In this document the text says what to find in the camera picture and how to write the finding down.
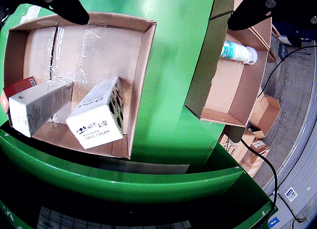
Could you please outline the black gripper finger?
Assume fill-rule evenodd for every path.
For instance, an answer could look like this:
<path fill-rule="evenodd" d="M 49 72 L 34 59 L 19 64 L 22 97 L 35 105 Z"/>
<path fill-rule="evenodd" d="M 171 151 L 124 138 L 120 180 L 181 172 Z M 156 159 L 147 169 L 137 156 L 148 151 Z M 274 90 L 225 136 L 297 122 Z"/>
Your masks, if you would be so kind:
<path fill-rule="evenodd" d="M 79 0 L 0 0 L 0 22 L 4 23 L 21 4 L 46 8 L 75 24 L 84 25 L 89 21 L 89 15 Z"/>
<path fill-rule="evenodd" d="M 231 30 L 244 30 L 268 18 L 300 28 L 317 27 L 317 0 L 243 0 L 230 16 Z"/>

